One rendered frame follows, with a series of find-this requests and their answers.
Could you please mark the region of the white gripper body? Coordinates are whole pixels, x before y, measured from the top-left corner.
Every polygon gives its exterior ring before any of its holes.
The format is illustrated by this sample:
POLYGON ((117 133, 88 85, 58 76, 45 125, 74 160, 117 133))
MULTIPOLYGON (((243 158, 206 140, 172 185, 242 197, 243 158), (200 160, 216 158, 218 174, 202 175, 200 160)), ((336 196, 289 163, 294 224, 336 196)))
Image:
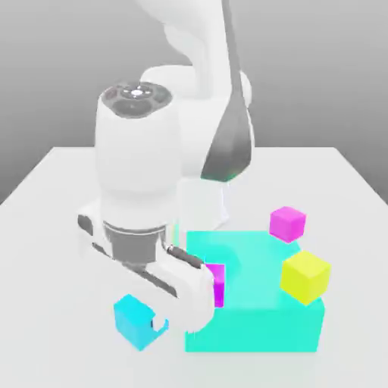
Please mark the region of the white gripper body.
POLYGON ((206 266, 194 268, 169 255, 158 241, 156 261, 135 271, 100 252, 89 240, 82 238, 81 243, 83 255, 102 267, 110 283, 169 320, 172 327, 195 333, 213 318, 214 278, 206 266))

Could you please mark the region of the small cyan cube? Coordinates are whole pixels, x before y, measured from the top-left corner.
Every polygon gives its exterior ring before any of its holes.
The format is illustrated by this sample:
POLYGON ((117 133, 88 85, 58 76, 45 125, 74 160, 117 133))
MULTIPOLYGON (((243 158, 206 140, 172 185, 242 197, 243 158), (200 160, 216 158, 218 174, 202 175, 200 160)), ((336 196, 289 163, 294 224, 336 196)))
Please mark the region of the small cyan cube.
POLYGON ((144 350, 164 333, 152 329, 154 316, 150 307, 132 295, 126 295, 114 304, 117 331, 138 351, 144 350))

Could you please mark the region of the small magenta cube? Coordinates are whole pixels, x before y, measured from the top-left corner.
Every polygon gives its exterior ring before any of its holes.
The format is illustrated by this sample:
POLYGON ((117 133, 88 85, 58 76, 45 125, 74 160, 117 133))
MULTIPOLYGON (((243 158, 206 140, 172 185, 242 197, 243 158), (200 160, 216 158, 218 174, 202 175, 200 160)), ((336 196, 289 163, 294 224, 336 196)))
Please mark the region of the small magenta cube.
POLYGON ((218 263, 207 263, 206 267, 210 270, 214 278, 214 306, 215 308, 223 308, 225 291, 225 265, 218 263))
POLYGON ((304 234, 306 214, 284 206, 271 213, 269 234, 291 243, 304 234))

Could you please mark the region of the small yellow cube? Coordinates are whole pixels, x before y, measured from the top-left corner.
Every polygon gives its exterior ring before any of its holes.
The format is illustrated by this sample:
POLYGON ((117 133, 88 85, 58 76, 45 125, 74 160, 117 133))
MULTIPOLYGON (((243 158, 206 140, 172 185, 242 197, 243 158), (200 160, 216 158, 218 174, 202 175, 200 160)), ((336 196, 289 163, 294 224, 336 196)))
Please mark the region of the small yellow cube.
POLYGON ((282 264, 280 288, 303 305, 309 305, 327 290, 331 264, 302 250, 282 264))

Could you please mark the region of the large teal box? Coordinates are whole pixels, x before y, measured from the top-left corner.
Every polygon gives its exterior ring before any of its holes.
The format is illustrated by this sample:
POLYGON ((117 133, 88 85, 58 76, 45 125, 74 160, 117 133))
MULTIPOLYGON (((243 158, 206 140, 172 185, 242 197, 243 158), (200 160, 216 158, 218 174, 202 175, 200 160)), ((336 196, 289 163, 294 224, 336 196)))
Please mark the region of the large teal box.
POLYGON ((225 267, 224 306, 199 332, 185 335, 187 352, 314 352, 324 303, 304 306, 280 288, 283 261, 299 252, 266 231, 191 231, 188 253, 225 267))

